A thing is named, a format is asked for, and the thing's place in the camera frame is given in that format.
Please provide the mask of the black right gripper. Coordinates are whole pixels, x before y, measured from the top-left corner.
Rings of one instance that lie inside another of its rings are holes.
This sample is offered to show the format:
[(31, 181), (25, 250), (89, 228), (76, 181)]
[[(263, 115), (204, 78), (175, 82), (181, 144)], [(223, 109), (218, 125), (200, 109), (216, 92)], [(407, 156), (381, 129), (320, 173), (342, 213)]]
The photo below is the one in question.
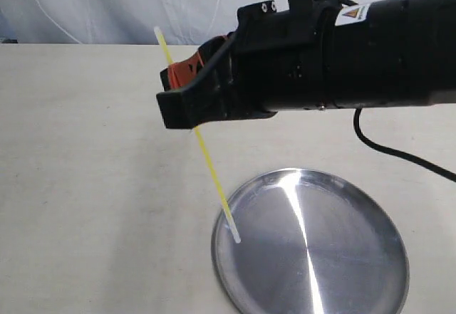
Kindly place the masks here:
[(328, 41), (337, 3), (275, 11), (271, 3), (237, 11), (235, 32), (203, 43), (174, 62), (164, 39), (166, 69), (157, 94), (167, 129), (208, 122), (264, 119), (282, 110), (336, 108), (328, 86)]

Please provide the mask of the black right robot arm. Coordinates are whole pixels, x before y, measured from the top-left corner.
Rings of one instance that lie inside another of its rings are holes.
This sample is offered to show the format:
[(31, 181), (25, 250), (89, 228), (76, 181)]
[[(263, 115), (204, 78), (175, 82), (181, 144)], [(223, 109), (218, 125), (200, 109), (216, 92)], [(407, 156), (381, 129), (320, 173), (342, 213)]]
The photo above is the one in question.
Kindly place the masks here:
[(320, 0), (306, 14), (266, 1), (238, 22), (192, 81), (157, 95), (167, 128), (455, 101), (455, 0)]

